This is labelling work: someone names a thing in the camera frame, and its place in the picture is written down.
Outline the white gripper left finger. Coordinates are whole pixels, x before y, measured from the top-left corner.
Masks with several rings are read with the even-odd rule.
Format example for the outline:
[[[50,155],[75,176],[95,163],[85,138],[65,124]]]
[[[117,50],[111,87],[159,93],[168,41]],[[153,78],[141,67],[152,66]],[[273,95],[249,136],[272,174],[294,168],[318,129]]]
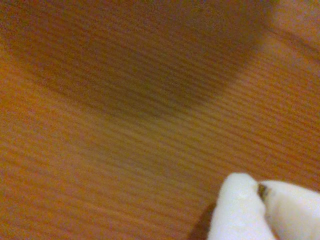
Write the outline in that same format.
[[[274,240],[265,212],[258,195],[258,182],[246,173],[231,173],[219,190],[207,238]]]

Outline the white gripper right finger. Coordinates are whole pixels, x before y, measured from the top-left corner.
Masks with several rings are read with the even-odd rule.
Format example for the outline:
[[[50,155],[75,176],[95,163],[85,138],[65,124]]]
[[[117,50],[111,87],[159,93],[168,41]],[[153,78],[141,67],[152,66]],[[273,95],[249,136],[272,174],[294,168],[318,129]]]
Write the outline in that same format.
[[[283,181],[261,182],[265,217],[280,240],[320,238],[320,193]]]

